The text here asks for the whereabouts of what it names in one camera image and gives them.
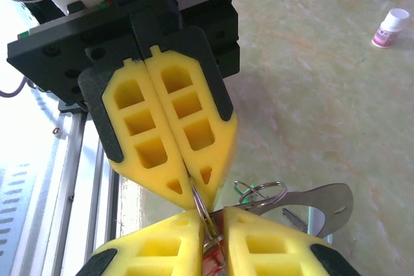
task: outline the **small white bottle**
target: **small white bottle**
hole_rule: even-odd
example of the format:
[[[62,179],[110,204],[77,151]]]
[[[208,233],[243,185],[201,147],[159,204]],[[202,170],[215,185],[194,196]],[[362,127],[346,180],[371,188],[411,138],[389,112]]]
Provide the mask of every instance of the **small white bottle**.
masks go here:
[[[404,9],[391,9],[372,39],[374,46],[378,48],[389,48],[401,30],[406,26],[408,19],[409,13]]]

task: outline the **black cable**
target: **black cable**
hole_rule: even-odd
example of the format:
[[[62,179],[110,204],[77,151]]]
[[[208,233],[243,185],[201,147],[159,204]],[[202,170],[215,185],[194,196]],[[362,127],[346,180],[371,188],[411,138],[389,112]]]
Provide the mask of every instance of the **black cable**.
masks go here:
[[[17,95],[20,94],[21,90],[23,90],[23,87],[25,87],[26,82],[27,82],[27,78],[24,77],[21,80],[19,87],[16,90],[14,90],[13,92],[11,92],[11,93],[6,93],[6,92],[3,92],[3,91],[0,90],[0,97],[3,97],[3,98],[13,98],[13,97],[16,97]]]

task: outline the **pink label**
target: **pink label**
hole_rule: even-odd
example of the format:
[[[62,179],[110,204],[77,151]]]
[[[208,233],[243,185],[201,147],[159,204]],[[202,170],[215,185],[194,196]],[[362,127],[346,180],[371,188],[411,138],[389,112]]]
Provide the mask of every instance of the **pink label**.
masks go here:
[[[395,38],[397,38],[397,36],[398,32],[387,32],[386,30],[380,27],[376,31],[373,41],[376,45],[387,48],[394,43]]]

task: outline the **white bottle cap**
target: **white bottle cap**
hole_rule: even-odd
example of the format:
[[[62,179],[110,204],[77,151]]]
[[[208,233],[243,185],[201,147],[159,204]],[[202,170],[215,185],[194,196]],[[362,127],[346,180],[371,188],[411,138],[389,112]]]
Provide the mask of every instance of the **white bottle cap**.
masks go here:
[[[382,28],[389,30],[402,30],[409,19],[409,13],[404,9],[394,8],[388,12],[388,15],[384,22],[382,22]]]

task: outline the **marble floor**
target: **marble floor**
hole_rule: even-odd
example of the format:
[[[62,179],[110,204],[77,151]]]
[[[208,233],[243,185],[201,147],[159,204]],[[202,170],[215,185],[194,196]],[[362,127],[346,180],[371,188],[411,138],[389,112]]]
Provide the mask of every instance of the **marble floor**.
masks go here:
[[[336,249],[362,275],[412,275],[413,20],[387,50],[371,38],[391,8],[414,14],[414,0],[234,6],[241,70],[226,86],[239,118],[239,149],[217,208],[237,202],[234,180],[282,180],[297,191],[345,182],[354,211],[334,234]],[[122,234],[180,212],[128,180],[122,196]],[[280,214],[267,217],[286,223]]]

